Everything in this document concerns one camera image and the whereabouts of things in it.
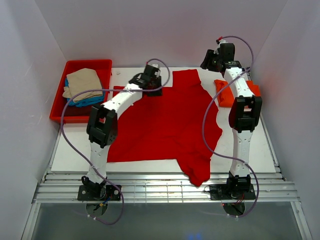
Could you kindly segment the red t shirt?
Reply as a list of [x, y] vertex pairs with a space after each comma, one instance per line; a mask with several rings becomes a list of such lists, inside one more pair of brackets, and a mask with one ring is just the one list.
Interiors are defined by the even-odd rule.
[[196, 187], [210, 179], [212, 151], [223, 130], [218, 107], [201, 85], [196, 69], [174, 71], [173, 85], [162, 96], [144, 96], [118, 120], [118, 136], [107, 156], [109, 163], [177, 160]]

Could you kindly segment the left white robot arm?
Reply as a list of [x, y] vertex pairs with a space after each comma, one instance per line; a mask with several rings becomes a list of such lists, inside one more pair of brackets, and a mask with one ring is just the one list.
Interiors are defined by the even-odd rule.
[[81, 182], [89, 197], [95, 200], [106, 196], [106, 163], [111, 145], [118, 136], [119, 117], [135, 102], [143, 98], [141, 90], [152, 90], [146, 94], [162, 95], [160, 71], [134, 76], [125, 88], [111, 100], [94, 106], [91, 110], [86, 132], [90, 142], [91, 165]]

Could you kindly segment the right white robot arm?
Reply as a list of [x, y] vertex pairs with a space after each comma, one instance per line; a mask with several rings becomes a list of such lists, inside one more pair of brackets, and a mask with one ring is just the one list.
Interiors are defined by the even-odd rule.
[[233, 156], [228, 178], [224, 184], [209, 186], [213, 200], [254, 200], [256, 198], [249, 166], [250, 144], [253, 132], [259, 123], [262, 98], [256, 96], [243, 77], [245, 74], [239, 61], [234, 59], [235, 46], [223, 43], [216, 50], [209, 49], [200, 65], [204, 70], [221, 73], [234, 96], [228, 116], [233, 133]]

